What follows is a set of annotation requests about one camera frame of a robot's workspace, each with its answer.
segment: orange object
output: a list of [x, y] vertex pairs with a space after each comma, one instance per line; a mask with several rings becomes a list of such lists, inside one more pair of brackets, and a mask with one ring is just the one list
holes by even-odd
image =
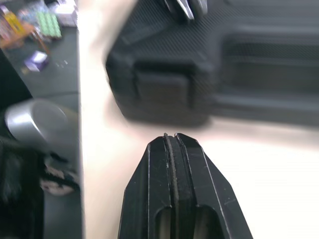
[[0, 48], [6, 49], [9, 48], [19, 42], [21, 42], [23, 39], [25, 39], [28, 36], [31, 36], [34, 41], [38, 43], [38, 45], [46, 52], [47, 55], [50, 54], [49, 49], [46, 47], [42, 39], [40, 38], [39, 34], [35, 30], [34, 26], [32, 26], [29, 23], [23, 22], [22, 27], [24, 29], [23, 33], [14, 33], [10, 39], [1, 39], [0, 40]]

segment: purple box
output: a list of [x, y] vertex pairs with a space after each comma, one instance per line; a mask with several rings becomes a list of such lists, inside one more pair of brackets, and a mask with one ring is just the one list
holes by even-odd
[[24, 61], [30, 71], [42, 71], [49, 63], [48, 55], [44, 52], [35, 51], [32, 56]]

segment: black carbon fiber case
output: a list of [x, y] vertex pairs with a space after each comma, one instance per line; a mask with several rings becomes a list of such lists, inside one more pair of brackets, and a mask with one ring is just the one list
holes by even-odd
[[319, 1], [208, 0], [208, 15], [180, 24], [156, 0], [139, 0], [106, 69], [129, 118], [317, 125]]

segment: white table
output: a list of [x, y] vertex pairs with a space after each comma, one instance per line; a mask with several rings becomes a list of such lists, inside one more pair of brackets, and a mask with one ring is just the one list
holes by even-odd
[[80, 2], [85, 238], [117, 238], [124, 189], [147, 143], [164, 132], [183, 132], [199, 141], [232, 185], [254, 239], [318, 239], [319, 131], [222, 118], [190, 130], [121, 115], [105, 53], [134, 1]]

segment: small box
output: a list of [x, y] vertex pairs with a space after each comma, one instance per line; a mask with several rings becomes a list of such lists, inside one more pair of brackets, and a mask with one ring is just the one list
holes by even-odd
[[30, 71], [42, 71], [48, 62], [48, 55], [40, 51], [35, 51], [32, 56], [24, 61]]
[[62, 26], [77, 26], [77, 12], [71, 4], [61, 4], [54, 9], [60, 24]]

